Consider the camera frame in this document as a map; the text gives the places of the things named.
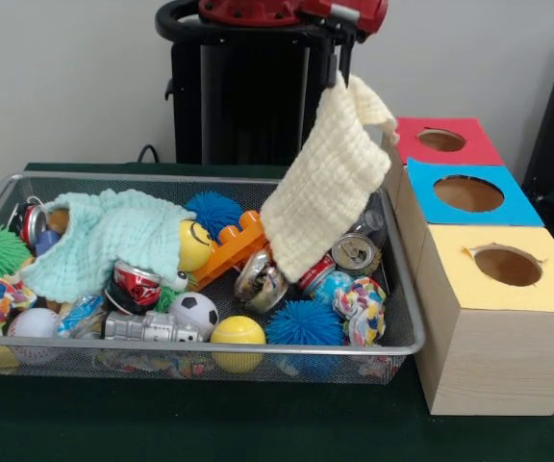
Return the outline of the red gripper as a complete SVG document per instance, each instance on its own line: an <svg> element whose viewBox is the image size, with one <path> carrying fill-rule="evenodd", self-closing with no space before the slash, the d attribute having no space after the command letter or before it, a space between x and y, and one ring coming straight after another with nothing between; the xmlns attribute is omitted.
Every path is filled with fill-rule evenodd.
<svg viewBox="0 0 554 462"><path fill-rule="evenodd" d="M298 11L306 16L322 19L328 24L345 24L353 28L344 32L344 83L348 86L357 33L363 36L376 34L385 20L388 7L388 0L304 0L300 3ZM333 80L337 79L340 69L341 44L341 33L337 30L332 34Z"/></svg>

